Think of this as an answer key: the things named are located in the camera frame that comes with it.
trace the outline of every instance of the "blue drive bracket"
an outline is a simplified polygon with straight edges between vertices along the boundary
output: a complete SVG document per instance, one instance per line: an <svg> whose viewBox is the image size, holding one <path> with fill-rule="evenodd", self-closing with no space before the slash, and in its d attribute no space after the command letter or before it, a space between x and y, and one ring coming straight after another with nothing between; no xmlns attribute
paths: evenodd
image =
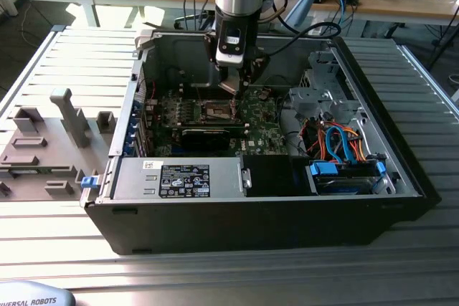
<svg viewBox="0 0 459 306"><path fill-rule="evenodd" d="M335 163L328 163L325 161L313 162L310 166L311 174L317 175L338 175L338 169Z"/></svg>

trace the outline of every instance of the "power supply label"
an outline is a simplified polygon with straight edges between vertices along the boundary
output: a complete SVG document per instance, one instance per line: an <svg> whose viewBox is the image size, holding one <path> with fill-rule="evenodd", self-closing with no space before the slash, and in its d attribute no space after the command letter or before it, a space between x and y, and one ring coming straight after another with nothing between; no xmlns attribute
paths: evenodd
<svg viewBox="0 0 459 306"><path fill-rule="evenodd" d="M208 165L163 165L160 182L163 199L210 197Z"/></svg>

